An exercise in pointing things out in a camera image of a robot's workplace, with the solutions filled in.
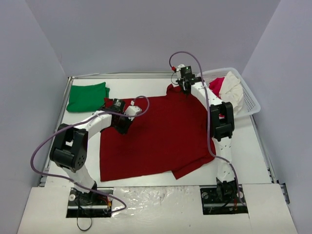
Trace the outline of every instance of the wall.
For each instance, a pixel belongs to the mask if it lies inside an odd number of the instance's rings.
[[[261,104],[255,115],[300,234],[312,233],[312,1],[282,0],[243,77]]]
[[[66,77],[25,1],[0,1],[0,31],[0,233],[15,234],[39,180],[30,157],[55,128]]]
[[[178,50],[242,72],[280,0],[26,0],[68,76],[169,71]],[[186,55],[174,64],[195,65]]]

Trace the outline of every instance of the folded green cloth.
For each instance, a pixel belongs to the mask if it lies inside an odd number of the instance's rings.
[[[73,85],[69,93],[68,112],[92,112],[104,104],[104,98],[109,97],[106,83],[76,86]]]

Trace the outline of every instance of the table surface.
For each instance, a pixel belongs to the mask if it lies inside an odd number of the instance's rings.
[[[75,79],[74,85],[107,82],[110,97],[131,98],[165,95],[170,79]],[[62,122],[75,123],[91,113],[65,112]],[[197,185],[215,184],[216,162],[175,180],[171,172],[134,177],[109,182],[99,180],[99,134],[88,144],[86,166],[100,187],[114,187],[114,195],[128,209],[111,218],[94,218],[90,234],[212,233],[212,234],[296,234],[291,215],[278,184],[272,184],[265,160],[249,117],[235,120],[232,141],[233,165],[243,184],[248,214],[203,215],[200,189]],[[51,163],[50,173],[65,175]],[[18,234],[79,233],[75,218],[65,218],[68,195],[72,184],[47,177],[45,187],[33,188],[24,211]],[[120,204],[113,201],[113,209]],[[90,219],[79,219],[86,228]]]
[[[106,82],[111,89],[110,98],[134,98],[139,95],[148,97],[166,95],[166,88],[171,83],[169,78],[137,78],[137,79],[74,79],[73,85],[92,85]],[[69,113],[65,111],[62,122],[72,124],[86,119],[92,113]],[[214,185],[216,184],[216,165],[214,160],[199,169],[176,180],[171,172],[146,175],[127,179],[100,181],[99,174],[100,133],[94,135],[88,142],[86,167],[91,177],[99,187],[122,186],[181,186],[181,185]],[[233,165],[237,171],[240,184],[271,183],[267,166],[262,155],[254,126],[250,117],[235,120],[235,130],[232,139]],[[66,175],[56,164],[51,163],[50,173]],[[54,177],[48,177],[46,187],[72,186],[71,182]]]

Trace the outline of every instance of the purple cable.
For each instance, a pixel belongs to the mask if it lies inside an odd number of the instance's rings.
[[[103,112],[103,113],[100,113],[99,116],[101,115],[106,115],[106,114],[111,114],[111,115],[116,115],[116,116],[123,116],[123,117],[139,117],[139,116],[142,116],[143,114],[145,114],[149,107],[150,107],[150,101],[148,100],[147,97],[145,96],[138,96],[136,97],[135,99],[133,99],[133,101],[135,101],[136,99],[138,98],[145,98],[146,101],[147,101],[147,107],[145,109],[145,111],[143,111],[141,114],[138,114],[136,116],[127,116],[127,115],[123,115],[123,114],[119,114],[119,113],[115,113],[115,112]],[[97,118],[98,115],[94,115],[92,117],[90,117],[89,119],[83,121],[83,122],[79,122],[79,123],[75,123],[75,124],[72,124],[72,125],[69,125],[65,128],[62,128],[60,130],[58,130],[57,132],[55,132],[54,134],[52,134],[48,139],[46,139],[44,142],[42,142],[36,149],[35,151],[33,152],[32,156],[31,156],[31,159],[30,159],[30,167],[31,169],[33,169],[34,172],[42,175],[42,176],[52,176],[52,177],[58,177],[58,178],[62,178],[62,179],[66,179],[66,180],[69,180],[70,182],[74,183],[75,185],[81,187],[82,189],[85,189],[85,190],[89,190],[93,193],[96,193],[96,194],[99,194],[99,195],[102,195],[102,196],[107,196],[107,197],[110,197],[110,198],[113,198],[117,201],[119,201],[124,207],[120,208],[120,209],[117,209],[117,210],[114,210],[114,211],[111,211],[110,213],[114,213],[114,212],[118,212],[118,211],[122,211],[122,210],[125,210],[127,208],[127,205],[124,201],[122,201],[121,199],[119,199],[118,197],[115,197],[113,195],[110,195],[110,194],[107,194],[107,193],[103,193],[101,191],[98,191],[98,190],[94,190],[94,189],[89,189],[87,187],[84,187],[82,185],[80,185],[79,183],[75,182],[73,179],[69,178],[69,177],[66,177],[66,176],[63,176],[63,175],[56,175],[56,174],[50,174],[50,173],[45,173],[45,172],[41,172],[41,171],[38,171],[35,166],[34,166],[34,159],[35,159],[35,156],[37,154],[37,152],[40,150],[40,148],[42,146],[44,146],[49,140],[51,140],[52,138],[54,138],[56,135],[60,134],[61,132],[64,132],[70,128],[73,128],[73,127],[76,127],[78,125],[82,125],[82,124],[85,124],[85,123],[88,123],[89,121]]]
[[[230,163],[230,161],[228,161],[226,158],[223,158],[223,157],[220,157],[220,156],[215,155],[215,154],[212,152],[212,150],[211,150],[211,146],[210,146],[210,114],[209,114],[209,113],[210,113],[210,110],[209,110],[210,105],[209,105],[209,100],[208,100],[207,88],[206,88],[206,86],[205,86],[203,71],[202,71],[202,69],[201,69],[201,65],[200,65],[198,59],[197,59],[193,54],[191,54],[191,53],[189,53],[189,52],[187,52],[187,51],[178,51],[178,52],[175,52],[174,54],[172,54],[172,55],[170,56],[170,58],[169,58],[169,65],[170,65],[170,67],[172,67],[172,65],[171,65],[171,58],[172,58],[174,55],[180,54],[180,53],[182,53],[182,54],[188,54],[188,55],[192,56],[192,57],[195,59],[195,61],[197,62],[198,66],[199,66],[199,71],[200,71],[200,76],[201,76],[201,83],[202,83],[202,85],[203,85],[203,87],[204,87],[204,90],[205,90],[206,104],[207,104],[207,112],[208,112],[208,114],[207,114],[207,116],[208,116],[208,117],[207,117],[207,123],[208,123],[208,125],[207,125],[207,126],[208,126],[208,127],[207,127],[208,151],[209,151],[209,153],[210,153],[214,158],[219,158],[219,159],[221,159],[221,160],[223,160],[223,161],[226,161],[226,162],[230,165],[230,167],[231,167],[232,170],[233,170],[234,176],[235,176],[236,185],[237,185],[237,191],[239,192],[239,191],[240,191],[240,190],[239,190],[239,183],[238,183],[237,173],[236,173],[236,170],[235,170],[234,166],[233,166],[233,165]],[[242,201],[242,199],[240,198],[240,195],[238,196],[238,199],[239,199],[240,203],[241,203],[243,206],[246,206],[246,204],[245,204],[245,203]]]

